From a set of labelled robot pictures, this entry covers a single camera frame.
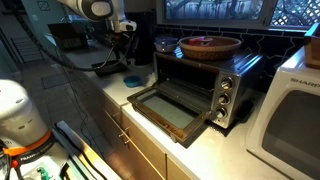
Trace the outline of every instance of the kitchen counter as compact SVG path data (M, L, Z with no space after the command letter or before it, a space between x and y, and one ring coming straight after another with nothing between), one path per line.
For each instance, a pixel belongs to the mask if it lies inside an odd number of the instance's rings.
M104 46L89 42L90 48L63 53L73 64L90 67L93 63L102 62L107 54ZM103 89L122 112L145 133L163 152L167 154L192 179L287 179L285 176L263 163L245 148L245 139L256 119L263 94L257 93L257 103L249 120L236 125L227 137L218 129L208 127L187 149L136 112L127 97L150 86L154 80L152 65L129 65L129 70L98 77L95 72L85 72L93 83ZM123 78L138 75L143 84L135 88L127 88Z

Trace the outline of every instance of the cabinet door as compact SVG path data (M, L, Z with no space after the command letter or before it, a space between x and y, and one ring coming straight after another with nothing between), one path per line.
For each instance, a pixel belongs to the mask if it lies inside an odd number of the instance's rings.
M169 156L167 156L167 173L168 180L191 180L191 178L183 172L183 170L172 159L170 159Z
M165 153L160 150L131 120L122 114L120 126L125 129L126 134L130 137L138 149L146 156L159 174L165 178Z
M110 129L112 131L109 131L106 135L108 139L112 139L114 141L113 144L121 145L105 157L105 161L121 178L137 180L163 179L114 121Z

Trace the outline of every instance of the appliance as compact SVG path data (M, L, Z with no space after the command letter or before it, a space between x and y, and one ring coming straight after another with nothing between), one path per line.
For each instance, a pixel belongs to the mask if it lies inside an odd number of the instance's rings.
M173 53L154 53L156 82L128 97L133 108L163 129L174 142L189 146L203 122L228 128L248 98L246 89L262 70L262 56L237 52L221 61L195 61Z
M304 52L278 68L246 148L290 178L320 179L320 70Z

